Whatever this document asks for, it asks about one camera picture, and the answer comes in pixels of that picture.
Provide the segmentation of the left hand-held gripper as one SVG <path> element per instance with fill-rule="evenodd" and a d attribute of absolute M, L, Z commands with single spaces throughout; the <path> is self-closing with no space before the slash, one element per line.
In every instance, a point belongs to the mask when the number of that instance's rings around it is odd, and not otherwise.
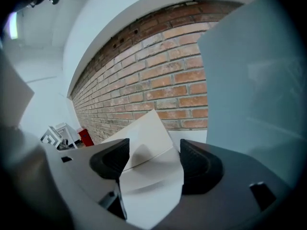
<path fill-rule="evenodd" d="M 45 144 L 51 144 L 57 150 L 70 150 L 78 148 L 66 123 L 61 123 L 56 127 L 48 126 L 46 132 L 42 135 L 40 140 Z"/>

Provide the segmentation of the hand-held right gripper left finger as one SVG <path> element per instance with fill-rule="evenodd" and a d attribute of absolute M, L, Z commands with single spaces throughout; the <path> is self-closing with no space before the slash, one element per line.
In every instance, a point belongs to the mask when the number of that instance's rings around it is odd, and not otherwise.
<path fill-rule="evenodd" d="M 130 139 L 122 138 L 84 149 L 55 150 L 63 165 L 59 177 L 72 179 L 73 185 L 109 213 L 127 220 L 119 179 L 130 158 Z"/>

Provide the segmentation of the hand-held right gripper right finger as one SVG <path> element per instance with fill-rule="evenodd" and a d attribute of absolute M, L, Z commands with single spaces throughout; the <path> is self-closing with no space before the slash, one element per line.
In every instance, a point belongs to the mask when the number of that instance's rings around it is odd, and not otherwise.
<path fill-rule="evenodd" d="M 258 160 L 182 139 L 184 183 L 178 205 L 158 230 L 255 230 L 290 193 Z"/>

